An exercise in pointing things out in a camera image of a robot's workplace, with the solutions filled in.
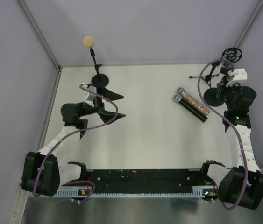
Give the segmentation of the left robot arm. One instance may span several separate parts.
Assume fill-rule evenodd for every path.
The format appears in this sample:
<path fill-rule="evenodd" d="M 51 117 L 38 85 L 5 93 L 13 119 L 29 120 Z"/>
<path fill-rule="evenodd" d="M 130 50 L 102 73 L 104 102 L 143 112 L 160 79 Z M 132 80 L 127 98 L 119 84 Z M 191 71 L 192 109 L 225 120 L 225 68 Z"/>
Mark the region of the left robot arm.
<path fill-rule="evenodd" d="M 73 144 L 90 130 L 85 117 L 99 115 L 103 123 L 96 128 L 125 117 L 118 111 L 106 111 L 103 103 L 105 100 L 113 104 L 114 101 L 123 99 L 123 95 L 92 84 L 81 84 L 79 87 L 85 91 L 85 100 L 61 107 L 64 126 L 60 133 L 46 146 L 37 152 L 29 152 L 25 157 L 21 187 L 34 197 L 52 197 L 62 185 L 89 185 L 86 165 L 68 158 L 73 151 Z"/>

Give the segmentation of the cream yellow microphone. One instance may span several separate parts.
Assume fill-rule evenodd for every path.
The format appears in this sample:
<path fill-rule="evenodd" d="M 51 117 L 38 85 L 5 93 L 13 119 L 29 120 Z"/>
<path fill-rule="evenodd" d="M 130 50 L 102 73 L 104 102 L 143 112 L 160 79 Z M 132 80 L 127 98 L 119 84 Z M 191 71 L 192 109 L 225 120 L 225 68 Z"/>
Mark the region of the cream yellow microphone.
<path fill-rule="evenodd" d="M 95 41 L 94 41 L 94 38 L 91 37 L 91 36 L 86 36 L 84 39 L 83 39 L 83 44 L 88 47 L 88 48 L 93 48 L 94 45 L 95 45 Z"/>

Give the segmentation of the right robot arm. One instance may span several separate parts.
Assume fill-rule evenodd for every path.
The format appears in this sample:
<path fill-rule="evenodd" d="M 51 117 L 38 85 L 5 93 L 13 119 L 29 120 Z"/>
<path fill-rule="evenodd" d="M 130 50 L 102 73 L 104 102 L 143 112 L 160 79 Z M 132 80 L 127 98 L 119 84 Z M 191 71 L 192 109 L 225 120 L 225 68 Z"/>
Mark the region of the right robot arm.
<path fill-rule="evenodd" d="M 217 183 L 220 201 L 255 210 L 263 198 L 263 173 L 253 152 L 248 114 L 256 92 L 235 83 L 227 84 L 222 96 L 227 105 L 223 124 L 230 144 L 231 168 L 219 168 L 218 174 L 206 168 L 200 172 L 199 177 L 206 185 L 214 181 Z"/>

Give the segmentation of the glitter rhinestone microphone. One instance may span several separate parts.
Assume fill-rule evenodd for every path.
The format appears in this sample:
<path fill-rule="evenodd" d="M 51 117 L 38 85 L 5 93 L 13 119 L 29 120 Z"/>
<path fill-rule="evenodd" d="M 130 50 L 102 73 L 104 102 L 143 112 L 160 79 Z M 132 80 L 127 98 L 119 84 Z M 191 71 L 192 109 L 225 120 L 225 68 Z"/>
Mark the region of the glitter rhinestone microphone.
<path fill-rule="evenodd" d="M 179 87 L 176 90 L 176 93 L 179 94 L 182 99 L 184 99 L 189 105 L 195 109 L 201 115 L 207 116 L 210 113 L 210 110 L 200 103 L 196 98 L 190 95 L 184 88 Z"/>

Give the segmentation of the black round-base mic stand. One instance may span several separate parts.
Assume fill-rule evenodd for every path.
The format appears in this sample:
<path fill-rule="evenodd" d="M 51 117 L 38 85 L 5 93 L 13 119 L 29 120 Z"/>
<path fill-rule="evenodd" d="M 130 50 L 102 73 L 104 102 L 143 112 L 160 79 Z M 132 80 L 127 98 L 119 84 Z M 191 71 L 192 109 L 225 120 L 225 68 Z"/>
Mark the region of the black round-base mic stand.
<path fill-rule="evenodd" d="M 94 69 L 96 71 L 96 75 L 92 77 L 91 83 L 95 87 L 106 87 L 109 84 L 109 78 L 107 77 L 107 75 L 99 72 L 99 68 L 102 65 L 97 64 L 93 48 L 90 48 L 90 53 L 91 53 L 91 57 L 93 58 Z"/>

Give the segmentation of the grey microphone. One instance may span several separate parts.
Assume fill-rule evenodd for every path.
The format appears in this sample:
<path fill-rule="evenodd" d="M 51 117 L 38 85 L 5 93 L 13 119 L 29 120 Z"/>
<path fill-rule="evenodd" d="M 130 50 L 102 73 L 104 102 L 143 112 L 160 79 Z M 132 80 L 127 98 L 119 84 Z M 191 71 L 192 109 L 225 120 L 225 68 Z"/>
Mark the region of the grey microphone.
<path fill-rule="evenodd" d="M 180 95 L 178 94 L 174 95 L 173 101 L 183 106 L 186 110 L 188 110 L 191 114 L 193 114 L 196 118 L 198 118 L 202 122 L 205 122 L 207 120 L 207 117 L 205 115 L 203 115 L 201 112 L 195 109 L 193 105 L 191 105 L 189 102 L 183 99 Z"/>

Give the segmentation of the black tripod shock-mount stand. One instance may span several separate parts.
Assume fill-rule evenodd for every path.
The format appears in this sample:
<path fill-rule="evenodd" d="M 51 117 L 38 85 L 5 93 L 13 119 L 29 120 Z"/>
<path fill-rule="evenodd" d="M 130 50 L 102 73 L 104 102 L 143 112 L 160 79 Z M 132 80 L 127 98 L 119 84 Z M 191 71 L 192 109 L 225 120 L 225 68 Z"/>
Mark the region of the black tripod shock-mount stand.
<path fill-rule="evenodd" d="M 223 51 L 221 58 L 227 59 L 232 63 L 236 63 L 240 61 L 242 58 L 242 51 L 236 47 L 230 47 Z M 201 76 L 201 79 L 209 86 L 209 88 L 213 88 L 211 81 L 214 77 L 219 75 L 224 75 L 226 78 L 223 78 L 230 81 L 234 75 L 230 75 L 231 65 L 227 62 L 215 62 L 211 64 L 211 70 L 208 75 Z"/>

